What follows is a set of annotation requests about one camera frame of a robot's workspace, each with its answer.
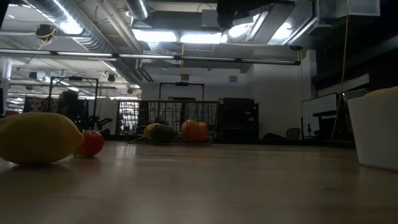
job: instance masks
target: whiteboard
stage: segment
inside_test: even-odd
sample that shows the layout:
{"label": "whiteboard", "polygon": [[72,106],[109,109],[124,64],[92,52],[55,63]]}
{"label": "whiteboard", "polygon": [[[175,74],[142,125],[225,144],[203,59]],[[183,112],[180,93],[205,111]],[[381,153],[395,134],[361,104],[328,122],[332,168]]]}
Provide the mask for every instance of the whiteboard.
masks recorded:
{"label": "whiteboard", "polygon": [[302,103],[303,110],[303,133],[304,137],[309,137],[308,124],[311,124],[311,137],[314,137],[315,131],[319,130],[318,117],[314,117],[314,113],[337,110],[336,94],[322,96]]}

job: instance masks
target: person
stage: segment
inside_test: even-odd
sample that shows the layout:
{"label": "person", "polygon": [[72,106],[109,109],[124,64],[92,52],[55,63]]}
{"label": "person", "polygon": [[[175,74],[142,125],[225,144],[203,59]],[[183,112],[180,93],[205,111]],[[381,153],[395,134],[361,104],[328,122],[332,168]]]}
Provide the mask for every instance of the person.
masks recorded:
{"label": "person", "polygon": [[74,121],[76,116],[78,116],[78,97],[76,91],[63,91],[59,98],[58,113]]}

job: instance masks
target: metal frame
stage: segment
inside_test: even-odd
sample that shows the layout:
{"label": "metal frame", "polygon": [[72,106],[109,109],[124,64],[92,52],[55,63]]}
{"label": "metal frame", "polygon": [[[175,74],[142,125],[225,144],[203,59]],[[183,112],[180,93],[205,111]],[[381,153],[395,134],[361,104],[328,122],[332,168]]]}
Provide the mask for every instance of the metal frame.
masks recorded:
{"label": "metal frame", "polygon": [[159,100],[162,100],[162,85],[176,85],[176,86],[190,86],[190,85],[200,85],[202,87],[201,93],[201,100],[205,100],[205,84],[199,83],[184,83],[184,82],[177,82],[177,83],[159,83]]}
{"label": "metal frame", "polygon": [[[58,78],[60,79],[55,86],[53,85],[53,81]],[[69,79],[71,81],[82,81],[82,80],[94,80],[96,82],[95,85],[95,97],[94,97],[94,110],[93,110],[93,116],[95,116],[95,112],[97,109],[97,94],[98,94],[98,83],[99,80],[97,78],[83,78],[83,77],[51,77],[50,78],[50,91],[49,91],[49,102],[47,103],[47,112],[50,111],[50,100],[51,100],[51,94],[52,94],[52,88],[56,87],[60,82],[62,82],[62,80],[64,79]]]}

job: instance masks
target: yellow cable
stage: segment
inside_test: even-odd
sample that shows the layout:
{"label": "yellow cable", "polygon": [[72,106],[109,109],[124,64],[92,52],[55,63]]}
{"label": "yellow cable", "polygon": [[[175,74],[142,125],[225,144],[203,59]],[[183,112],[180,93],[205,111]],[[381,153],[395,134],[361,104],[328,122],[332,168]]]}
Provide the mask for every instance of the yellow cable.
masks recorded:
{"label": "yellow cable", "polygon": [[348,40],[348,16],[349,16],[349,6],[350,6],[350,4],[351,4],[351,1],[348,0],[348,2],[347,2],[347,18],[346,18],[346,34],[345,34],[345,39],[344,39],[344,52],[343,52],[343,74],[341,76],[340,95],[338,97],[336,119],[335,119],[335,123],[333,125],[333,131],[331,132],[331,138],[330,138],[331,140],[333,140],[333,137],[335,136],[337,119],[338,119],[338,114],[339,114],[339,110],[340,110],[340,102],[341,102],[341,99],[342,99],[344,76],[346,74],[346,53],[347,53],[347,40]]}
{"label": "yellow cable", "polygon": [[43,35],[43,36],[36,35],[36,37],[38,37],[38,38],[46,38],[46,37],[50,37],[50,36],[53,35],[54,33],[55,33],[55,29],[54,29],[50,34]]}

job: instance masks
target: pumpkin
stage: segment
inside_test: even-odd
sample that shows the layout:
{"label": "pumpkin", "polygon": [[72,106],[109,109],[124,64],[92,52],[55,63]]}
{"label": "pumpkin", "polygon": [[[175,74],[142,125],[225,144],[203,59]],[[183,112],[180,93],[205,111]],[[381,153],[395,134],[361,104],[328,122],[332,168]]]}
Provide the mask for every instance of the pumpkin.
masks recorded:
{"label": "pumpkin", "polygon": [[208,136],[207,125],[205,122],[189,119],[182,124],[181,135],[186,141],[202,142]]}
{"label": "pumpkin", "polygon": [[69,156],[84,141],[67,117],[22,113],[0,119],[0,157],[20,165],[50,164]]}

